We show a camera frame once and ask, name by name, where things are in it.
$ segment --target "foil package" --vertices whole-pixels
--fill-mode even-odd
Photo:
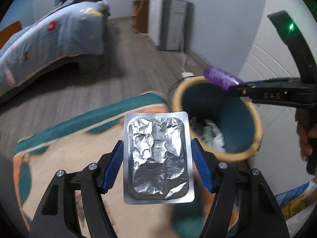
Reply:
[[[193,201],[187,113],[126,114],[123,175],[127,204]]]

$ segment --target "crumpled foil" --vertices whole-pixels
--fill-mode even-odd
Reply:
[[[129,125],[129,193],[138,200],[170,200],[189,189],[183,122],[136,118]]]

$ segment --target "human hand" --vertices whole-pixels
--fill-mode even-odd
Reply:
[[[297,134],[299,136],[301,157],[303,161],[307,161],[308,157],[313,152],[313,148],[309,144],[309,139],[317,139],[317,127],[312,127],[310,130],[307,131],[299,122],[299,117],[297,114],[295,114],[295,121],[297,122]]]

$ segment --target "blue blanket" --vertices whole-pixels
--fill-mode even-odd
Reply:
[[[104,51],[104,0],[68,0],[15,33],[0,50],[0,96],[67,56]]]

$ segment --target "green rug border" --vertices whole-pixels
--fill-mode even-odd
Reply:
[[[92,110],[88,113],[79,115],[68,121],[62,122],[42,132],[39,132],[25,140],[21,140],[16,145],[13,153],[16,155],[25,149],[33,148],[45,142],[65,137],[76,131],[87,128],[121,113],[155,104],[167,105],[167,102],[158,94],[149,92],[115,104]]]

